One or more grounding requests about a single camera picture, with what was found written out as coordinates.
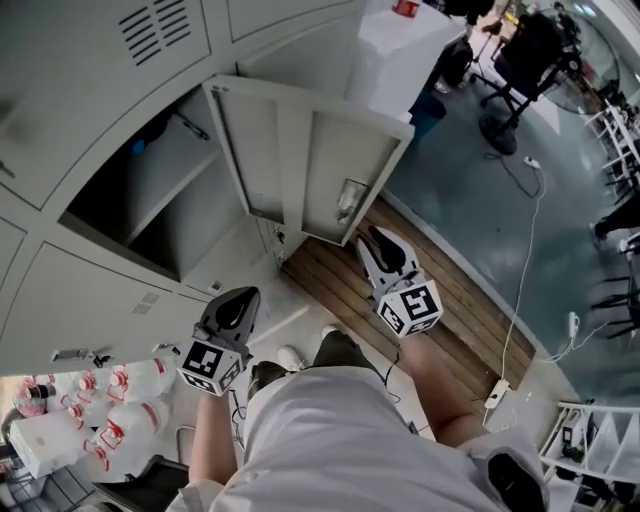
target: electrical cable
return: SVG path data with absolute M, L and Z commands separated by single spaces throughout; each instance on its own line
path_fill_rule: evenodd
M 236 404 L 236 408 L 231 414 L 231 423 L 233 424 L 233 437 L 237 441 L 237 443 L 240 445 L 240 448 L 242 448 L 242 450 L 244 451 L 245 446 L 244 446 L 244 442 L 242 441 L 242 436 L 240 435 L 240 424 L 236 421 L 236 414 L 240 417 L 242 421 L 245 421 L 247 419 L 247 408 L 240 406 L 235 389 L 230 389 L 229 392 L 231 393 L 231 396 L 233 397 L 233 401 Z
M 531 169 L 533 171 L 533 176 L 536 179 L 536 182 L 538 184 L 538 188 L 536 188 L 535 192 L 529 192 L 522 183 L 520 183 L 520 180 L 517 178 L 517 176 L 515 174 L 513 174 L 513 172 L 511 171 L 511 169 L 509 169 L 509 166 L 507 165 L 507 162 L 504 161 L 504 156 L 499 155 L 498 153 L 485 153 L 484 154 L 485 159 L 487 160 L 499 160 L 500 163 L 502 164 L 502 167 L 504 168 L 504 170 L 506 171 L 506 173 L 511 177 L 511 179 L 515 182 L 516 186 L 522 191 L 522 193 L 527 196 L 529 199 L 535 199 L 536 196 L 540 193 L 540 189 L 542 188 L 542 184 L 540 183 L 540 180 L 538 179 L 538 175 L 536 173 L 535 169 Z
M 578 350 L 580 347 L 582 347 L 587 341 L 589 341 L 589 339 L 591 339 L 591 337 L 597 333 L 600 329 L 604 329 L 607 325 L 609 325 L 609 322 L 604 322 L 602 325 L 596 327 L 593 331 L 591 331 L 589 333 L 588 336 L 586 336 L 580 343 L 578 343 L 577 345 L 574 345 L 574 342 L 576 340 L 576 336 L 574 336 L 570 341 L 569 341 L 569 346 L 567 348 L 565 348 L 562 352 L 556 354 L 555 356 L 551 356 L 548 359 L 538 359 L 539 362 L 541 363 L 557 363 L 558 361 L 560 361 L 560 359 L 562 359 L 563 357 L 565 357 L 567 354 L 569 354 L 570 352 L 572 352 L 573 350 Z
M 507 348 L 509 347 L 509 341 L 511 341 L 511 333 L 513 332 L 513 327 L 516 322 L 516 318 L 518 317 L 518 311 L 520 310 L 520 299 L 522 298 L 522 286 L 524 285 L 524 279 L 527 275 L 527 268 L 529 267 L 529 261 L 531 260 L 531 253 L 533 252 L 533 240 L 535 237 L 536 230 L 536 219 L 538 218 L 538 213 L 540 212 L 540 203 L 547 193 L 547 180 L 544 176 L 544 171 L 540 168 L 540 175 L 542 177 L 542 185 L 539 189 L 540 194 L 536 199 L 536 209 L 533 212 L 533 216 L 531 217 L 531 234 L 529 236 L 529 249 L 527 251 L 527 258 L 524 261 L 524 266 L 522 267 L 522 275 L 520 276 L 520 281 L 518 283 L 518 292 L 516 295 L 516 306 L 513 311 L 513 316 L 511 317 L 511 322 L 509 325 L 509 330 L 507 331 L 507 337 L 504 342 L 504 349 L 502 350 L 502 371 L 500 372 L 500 380 L 504 379 L 504 374 L 506 372 L 506 363 L 507 363 Z M 484 419 L 482 420 L 482 425 L 484 426 L 487 422 L 487 416 L 489 414 L 489 409 L 487 409 L 484 413 Z
M 400 351 L 399 350 L 398 350 L 398 353 L 396 354 L 396 359 L 393 361 L 393 364 L 391 366 L 389 366 L 389 369 L 387 370 L 387 374 L 384 376 L 384 379 L 382 379 L 382 382 L 384 382 L 384 387 L 387 390 L 387 393 L 389 393 L 392 397 L 394 397 L 396 399 L 393 402 L 394 404 L 399 404 L 402 401 L 402 398 L 400 398 L 398 395 L 396 395 L 396 394 L 392 393 L 391 391 L 389 391 L 388 382 L 389 382 L 389 375 L 391 375 L 391 370 L 393 370 L 393 367 L 398 364 L 398 361 L 400 361 Z

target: locker vent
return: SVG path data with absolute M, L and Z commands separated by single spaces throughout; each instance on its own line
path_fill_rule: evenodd
M 191 35 L 184 0 L 155 0 L 153 5 L 165 46 L 171 46 Z
M 153 306 L 158 299 L 160 298 L 160 295 L 158 295 L 157 293 L 147 293 L 144 298 L 140 301 L 140 304 L 138 304 L 134 310 L 131 312 L 132 315 L 146 315 L 150 310 L 151 310 L 151 306 Z
M 155 0 L 129 14 L 118 25 L 136 66 L 191 35 L 185 0 Z

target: human leg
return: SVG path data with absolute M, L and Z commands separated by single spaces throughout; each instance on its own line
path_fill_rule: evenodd
M 247 401 L 251 400 L 253 395 L 272 382 L 306 367 L 304 360 L 289 345 L 284 345 L 278 349 L 278 360 L 280 364 L 261 361 L 253 367 L 249 391 L 247 392 Z
M 325 328 L 323 335 L 322 343 L 313 360 L 312 367 L 356 366 L 369 368 L 380 375 L 375 366 L 364 356 L 362 349 L 349 335 L 337 328 Z
M 262 388 L 281 379 L 287 373 L 289 372 L 279 364 L 271 361 L 260 361 L 251 369 L 251 381 L 249 383 L 249 391 L 247 392 L 247 402 Z

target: white cable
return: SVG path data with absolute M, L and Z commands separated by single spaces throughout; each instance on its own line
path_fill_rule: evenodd
M 536 199 L 536 210 L 533 212 L 533 217 L 531 218 L 531 236 L 529 237 L 529 252 L 527 253 L 527 259 L 524 261 L 524 267 L 522 268 L 522 277 L 520 278 L 520 283 L 518 284 L 518 295 L 516 297 L 516 307 L 513 311 L 513 316 L 511 317 L 511 325 L 509 326 L 509 330 L 507 331 L 507 339 L 504 342 L 504 350 L 502 351 L 502 373 L 500 374 L 500 379 L 504 379 L 504 374 L 506 371 L 506 361 L 507 361 L 507 346 L 509 345 L 509 340 L 511 339 L 511 332 L 513 331 L 513 326 L 516 322 L 516 317 L 518 316 L 518 310 L 520 309 L 520 297 L 522 296 L 522 286 L 524 284 L 524 278 L 527 273 L 527 267 L 529 266 L 529 260 L 531 259 L 531 253 L 533 252 L 533 236 L 536 229 L 536 218 L 538 217 L 538 212 L 540 211 L 540 202 L 542 198 L 547 193 L 547 180 L 544 177 L 544 171 L 542 167 L 538 169 L 540 171 L 540 175 L 542 176 L 542 193 Z
M 560 359 L 562 359 L 564 356 L 566 356 L 569 352 L 573 351 L 573 350 L 578 350 L 580 347 L 582 347 L 587 341 L 589 341 L 589 339 L 595 334 L 597 333 L 600 329 L 603 329 L 604 327 L 606 327 L 607 325 L 609 325 L 609 322 L 604 322 L 602 325 L 596 327 L 593 331 L 591 331 L 591 333 L 589 333 L 589 335 L 583 339 L 580 343 L 578 343 L 577 345 L 574 345 L 575 342 L 575 338 L 573 338 L 570 342 L 569 342 L 569 346 L 567 348 L 565 348 L 562 352 L 560 352 L 559 354 L 556 354 L 555 356 L 551 356 L 548 359 L 538 359 L 539 362 L 541 363 L 557 363 L 558 361 L 560 361 Z

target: power strip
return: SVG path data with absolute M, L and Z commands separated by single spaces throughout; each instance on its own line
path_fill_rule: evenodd
M 487 401 L 484 403 L 484 408 L 495 409 L 498 407 L 498 404 L 502 401 L 504 395 L 509 391 L 509 389 L 511 389 L 509 387 L 509 381 L 506 379 L 500 379 L 493 387 L 493 391 L 491 391 L 489 398 L 487 398 Z

